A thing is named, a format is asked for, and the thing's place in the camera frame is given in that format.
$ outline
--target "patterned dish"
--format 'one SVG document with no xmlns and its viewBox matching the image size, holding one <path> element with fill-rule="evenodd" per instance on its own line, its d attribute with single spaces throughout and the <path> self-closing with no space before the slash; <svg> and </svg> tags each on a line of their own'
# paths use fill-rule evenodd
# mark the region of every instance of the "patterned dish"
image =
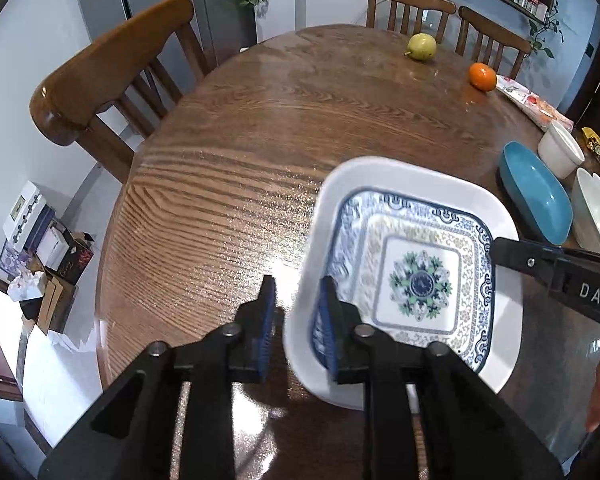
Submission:
<svg viewBox="0 0 600 480">
<path fill-rule="evenodd" d="M 416 346 L 443 341 L 479 372 L 491 345 L 491 241 L 472 214 L 362 190 L 340 208 L 325 274 L 364 322 Z M 324 364 L 316 316 L 312 343 Z"/>
<path fill-rule="evenodd" d="M 317 397 L 363 409 L 362 385 L 332 383 L 320 362 L 315 305 L 320 279 L 330 274 L 365 322 L 418 346 L 448 343 L 498 392 L 520 350 L 522 279 L 491 265 L 497 237 L 517 240 L 515 224 L 475 184 L 376 156 L 341 164 L 318 194 L 283 327 L 294 374 Z"/>
</svg>

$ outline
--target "blue bowl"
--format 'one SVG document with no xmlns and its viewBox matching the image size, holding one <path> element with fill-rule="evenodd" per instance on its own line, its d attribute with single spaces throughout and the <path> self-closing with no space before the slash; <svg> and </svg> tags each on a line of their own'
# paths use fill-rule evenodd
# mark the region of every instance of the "blue bowl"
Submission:
<svg viewBox="0 0 600 480">
<path fill-rule="evenodd" d="M 564 188 L 544 162 L 526 146 L 509 142 L 500 156 L 500 177 L 529 227 L 542 240 L 563 244 L 573 210 Z"/>
</svg>

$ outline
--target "white cup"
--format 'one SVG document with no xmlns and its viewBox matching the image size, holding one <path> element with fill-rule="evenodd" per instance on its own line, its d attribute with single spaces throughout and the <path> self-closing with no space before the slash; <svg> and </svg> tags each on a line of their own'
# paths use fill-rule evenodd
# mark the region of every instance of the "white cup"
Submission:
<svg viewBox="0 0 600 480">
<path fill-rule="evenodd" d="M 556 120 L 538 144 L 538 155 L 557 178 L 566 178 L 584 162 L 584 153 L 576 139 Z"/>
</svg>

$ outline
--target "refrigerator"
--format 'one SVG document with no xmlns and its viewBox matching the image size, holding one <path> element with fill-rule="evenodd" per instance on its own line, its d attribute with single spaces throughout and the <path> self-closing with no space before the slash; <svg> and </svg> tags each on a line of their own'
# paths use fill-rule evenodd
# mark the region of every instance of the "refrigerator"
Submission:
<svg viewBox="0 0 600 480">
<path fill-rule="evenodd" d="M 92 41 L 161 1 L 78 0 Z M 239 7 L 235 0 L 191 1 L 195 8 L 191 25 L 212 68 L 237 54 L 242 47 L 257 42 L 253 9 Z M 194 87 L 194 76 L 174 35 L 169 38 L 158 58 L 183 92 Z M 149 85 L 156 88 L 148 71 L 144 76 Z"/>
</svg>

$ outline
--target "black tool with white lettering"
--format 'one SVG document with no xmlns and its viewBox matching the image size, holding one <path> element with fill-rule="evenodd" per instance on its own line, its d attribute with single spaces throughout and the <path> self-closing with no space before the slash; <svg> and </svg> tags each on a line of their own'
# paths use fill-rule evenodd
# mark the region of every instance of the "black tool with white lettering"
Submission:
<svg viewBox="0 0 600 480">
<path fill-rule="evenodd" d="M 491 261 L 533 276 L 549 297 L 600 323 L 600 254 L 496 238 Z"/>
</svg>

